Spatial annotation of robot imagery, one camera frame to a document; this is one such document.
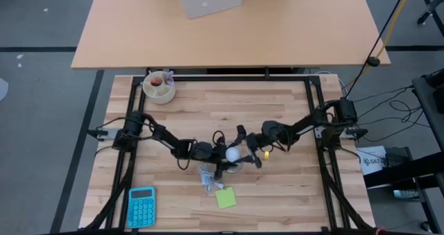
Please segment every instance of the calculator screen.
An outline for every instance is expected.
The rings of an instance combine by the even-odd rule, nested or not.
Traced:
[[[141,190],[141,191],[132,191],[131,197],[132,198],[145,198],[145,197],[151,197],[153,192],[151,190]]]

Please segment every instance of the white cable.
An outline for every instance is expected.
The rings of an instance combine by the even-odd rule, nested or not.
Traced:
[[[316,72],[315,74],[323,74],[323,73],[328,73],[328,74],[331,74],[331,75],[333,74],[330,71],[319,71],[319,72]],[[338,79],[339,79],[339,83],[342,85],[342,88],[345,90],[345,95],[347,96],[348,95],[348,90],[345,87],[345,83],[339,77],[338,77]]]
[[[220,189],[223,189],[223,184],[214,181],[214,173],[208,170],[207,164],[201,164],[197,167],[197,171],[200,174],[200,179],[202,180],[202,185],[205,186],[205,192],[208,194],[213,193],[214,185],[217,185]]]

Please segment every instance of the white ball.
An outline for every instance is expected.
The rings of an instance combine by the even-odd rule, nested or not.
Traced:
[[[226,150],[225,156],[229,162],[235,162],[241,159],[241,151],[237,147],[232,147]]]

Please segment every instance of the wooden table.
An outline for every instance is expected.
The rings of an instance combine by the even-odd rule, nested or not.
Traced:
[[[131,76],[115,78],[105,121],[125,115],[131,81]],[[326,101],[341,96],[336,75],[322,75],[321,81]],[[222,130],[228,141],[234,139],[239,124],[247,132],[260,132],[265,120],[295,123],[309,113],[309,107],[302,82],[178,82],[176,97],[170,103],[156,105],[147,100],[145,112],[179,139],[211,142],[216,130]],[[118,121],[110,125],[122,126]],[[101,142],[99,148],[110,144]],[[344,141],[343,146],[355,151],[350,141]],[[117,154],[108,149],[96,156],[80,227],[90,223],[108,200]],[[364,220],[374,225],[358,159],[343,151],[336,154],[345,196]],[[223,182],[236,193],[235,207],[219,209],[214,194],[206,194],[197,171],[199,164],[191,162],[182,171],[162,144],[139,142],[133,187],[151,185],[157,189],[157,220],[149,230],[320,231],[321,226],[328,226],[312,133],[303,135],[289,153],[273,151],[268,161],[262,160],[261,169],[246,164],[238,173],[224,173]],[[337,205],[335,212],[341,226]]]
[[[244,0],[196,19],[179,0],[94,0],[72,68],[360,65],[377,37],[366,0]]]

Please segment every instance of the gray floor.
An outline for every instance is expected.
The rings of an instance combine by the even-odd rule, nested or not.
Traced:
[[[379,28],[395,1],[367,0]],[[0,0],[0,46],[75,46],[91,2]],[[444,44],[433,21],[428,21],[425,26],[416,26],[416,18],[424,9],[423,0],[408,0],[390,45]],[[441,17],[444,17],[441,14],[443,10],[444,6],[438,9]],[[0,53],[0,77],[10,83],[8,95],[0,102],[0,230],[4,234],[41,234],[49,232],[56,211],[94,72],[72,71],[72,53],[24,53],[20,60],[18,55]],[[390,52],[389,55],[393,64],[372,69],[359,81],[351,99],[410,85],[412,78],[441,69],[444,64],[442,52]],[[323,69],[338,73],[344,82],[352,80],[359,70],[358,67]],[[103,122],[116,73],[121,72],[105,73],[92,127]],[[400,99],[412,107],[418,105],[411,92],[404,93]],[[358,111],[363,112],[380,100],[358,103]],[[362,121],[387,116],[402,115],[383,105]],[[368,137],[378,139],[407,125],[399,121],[369,125]],[[432,132],[420,126],[381,142],[361,141],[359,145],[408,146],[415,157],[438,151]],[[77,228],[95,150],[96,142],[87,138],[62,227],[65,231]],[[442,198],[437,198],[435,190],[431,191],[431,195],[443,217]],[[408,223],[393,230],[420,232],[419,220],[425,219],[420,204],[395,200],[388,189],[371,190],[369,196],[378,226],[393,228]]]

